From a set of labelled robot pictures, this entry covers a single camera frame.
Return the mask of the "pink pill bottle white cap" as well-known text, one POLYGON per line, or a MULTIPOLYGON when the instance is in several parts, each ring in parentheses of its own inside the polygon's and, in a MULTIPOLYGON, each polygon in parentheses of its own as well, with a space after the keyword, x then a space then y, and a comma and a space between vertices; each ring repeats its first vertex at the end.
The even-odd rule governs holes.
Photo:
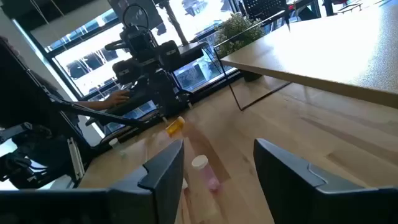
POLYGON ((210 166, 209 160, 205 155, 196 156, 191 163, 192 167, 199 171, 208 189, 212 192, 216 192, 220 187, 220 182, 215 175, 213 169, 210 166))

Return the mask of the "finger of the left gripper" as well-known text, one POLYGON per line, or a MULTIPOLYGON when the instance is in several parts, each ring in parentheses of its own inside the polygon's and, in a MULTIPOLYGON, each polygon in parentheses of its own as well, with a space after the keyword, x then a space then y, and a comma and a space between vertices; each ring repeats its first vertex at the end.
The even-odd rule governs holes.
POLYGON ((115 63, 112 69, 120 84, 128 84, 137 80, 141 75, 141 66, 132 60, 115 63))
POLYGON ((174 40, 164 42, 158 46, 158 61, 166 71, 172 72, 176 70, 175 67, 180 59, 180 51, 174 40))

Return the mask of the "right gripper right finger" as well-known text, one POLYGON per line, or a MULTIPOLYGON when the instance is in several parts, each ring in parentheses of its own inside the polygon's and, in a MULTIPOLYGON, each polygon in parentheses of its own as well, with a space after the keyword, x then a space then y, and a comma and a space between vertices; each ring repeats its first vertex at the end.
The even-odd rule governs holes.
POLYGON ((253 158, 275 224, 398 224, 398 187, 364 188, 265 139, 253 158))

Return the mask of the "green potted plant black pot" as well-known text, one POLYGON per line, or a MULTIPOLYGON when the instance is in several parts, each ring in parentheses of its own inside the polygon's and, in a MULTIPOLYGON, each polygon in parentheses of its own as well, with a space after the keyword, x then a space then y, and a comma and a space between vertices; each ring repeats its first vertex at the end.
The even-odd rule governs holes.
POLYGON ((265 36, 264 28, 255 26, 260 20, 252 20, 240 13, 232 14, 216 29, 215 52, 223 58, 257 39, 265 36))

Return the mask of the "black aluminium rig frame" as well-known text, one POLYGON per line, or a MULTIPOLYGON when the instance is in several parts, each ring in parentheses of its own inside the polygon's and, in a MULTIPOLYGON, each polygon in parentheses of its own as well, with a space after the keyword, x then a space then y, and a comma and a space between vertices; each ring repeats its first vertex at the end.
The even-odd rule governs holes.
POLYGON ((113 138, 126 142, 128 139, 137 136, 147 129, 160 123, 164 117, 160 113, 151 114, 148 118, 140 117, 139 119, 129 119, 114 114, 99 112, 89 109, 85 106, 80 106, 75 102, 65 101, 57 98, 55 95, 45 93, 39 103, 40 109, 47 115, 47 121, 44 125, 48 126, 57 135, 64 135, 68 138, 73 138, 77 141, 78 145, 85 149, 106 151, 109 149, 106 143, 109 143, 113 138), (124 127, 116 130, 115 132, 105 136, 103 141, 95 146, 90 146, 83 137, 80 130, 71 122, 66 115, 71 113, 74 115, 89 116, 94 120, 101 123, 118 123, 123 124, 124 127))

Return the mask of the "large glass window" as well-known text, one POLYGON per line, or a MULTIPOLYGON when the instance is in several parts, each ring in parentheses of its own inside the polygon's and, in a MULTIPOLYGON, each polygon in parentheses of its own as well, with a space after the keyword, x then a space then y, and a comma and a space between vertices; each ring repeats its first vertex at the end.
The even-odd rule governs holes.
POLYGON ((107 50, 127 25, 149 34, 155 45, 175 43, 180 60, 156 65, 157 93, 180 90, 191 102, 221 76, 211 47, 215 29, 237 11, 236 0, 2 0, 4 13, 28 33, 74 95, 105 100, 120 90, 118 65, 127 47, 107 50))

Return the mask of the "person's forearm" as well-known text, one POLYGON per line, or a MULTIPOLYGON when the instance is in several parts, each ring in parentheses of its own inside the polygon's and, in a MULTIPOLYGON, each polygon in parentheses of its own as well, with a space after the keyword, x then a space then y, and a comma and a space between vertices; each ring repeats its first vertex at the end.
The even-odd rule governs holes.
POLYGON ((75 103, 97 111, 106 110, 109 108, 109 104, 106 101, 75 101, 75 103))

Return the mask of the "person's hand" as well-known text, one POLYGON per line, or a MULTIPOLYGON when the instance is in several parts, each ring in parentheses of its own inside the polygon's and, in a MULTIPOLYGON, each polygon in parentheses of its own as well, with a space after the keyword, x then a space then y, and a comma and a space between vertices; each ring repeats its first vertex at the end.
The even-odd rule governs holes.
POLYGON ((104 108, 108 109, 129 99, 129 90, 118 90, 110 94, 107 99, 103 101, 104 108))

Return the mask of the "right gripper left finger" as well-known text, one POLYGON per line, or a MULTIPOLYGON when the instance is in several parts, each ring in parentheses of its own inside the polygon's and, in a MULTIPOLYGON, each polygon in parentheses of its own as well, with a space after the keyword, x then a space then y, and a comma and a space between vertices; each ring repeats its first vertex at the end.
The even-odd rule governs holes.
POLYGON ((183 161, 175 140, 108 188, 0 191, 0 224, 174 224, 183 161))

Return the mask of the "orange pill bottle white cap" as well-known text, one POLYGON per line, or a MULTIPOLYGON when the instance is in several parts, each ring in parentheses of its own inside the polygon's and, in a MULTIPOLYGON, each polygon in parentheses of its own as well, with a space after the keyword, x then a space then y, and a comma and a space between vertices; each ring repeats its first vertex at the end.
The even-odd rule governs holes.
POLYGON ((181 131, 184 126, 185 120, 181 116, 179 116, 175 121, 167 126, 165 131, 169 136, 173 136, 175 133, 181 131))

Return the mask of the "wooden shelf black metal frame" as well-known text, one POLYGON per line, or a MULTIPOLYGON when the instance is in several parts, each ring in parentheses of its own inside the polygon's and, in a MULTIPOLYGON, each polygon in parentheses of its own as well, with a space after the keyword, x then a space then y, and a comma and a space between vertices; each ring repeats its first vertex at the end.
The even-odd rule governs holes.
POLYGON ((398 109, 398 4, 283 26, 221 62, 398 109))

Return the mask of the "black office chair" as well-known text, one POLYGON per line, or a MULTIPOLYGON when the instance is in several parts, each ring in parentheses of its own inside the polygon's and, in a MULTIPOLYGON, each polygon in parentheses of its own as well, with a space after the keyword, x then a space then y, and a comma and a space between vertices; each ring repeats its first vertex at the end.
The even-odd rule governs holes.
POLYGON ((288 9, 286 0, 243 0, 246 14, 251 20, 264 20, 288 9))

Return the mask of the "person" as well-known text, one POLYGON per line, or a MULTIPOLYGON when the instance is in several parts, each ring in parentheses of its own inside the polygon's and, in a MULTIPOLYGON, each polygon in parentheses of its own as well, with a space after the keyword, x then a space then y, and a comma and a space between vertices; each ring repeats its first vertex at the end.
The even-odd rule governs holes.
POLYGON ((57 88, 29 69, 8 39, 0 35, 0 127, 24 122, 47 128, 58 126, 58 114, 44 103, 49 100, 44 88, 62 98, 57 88))

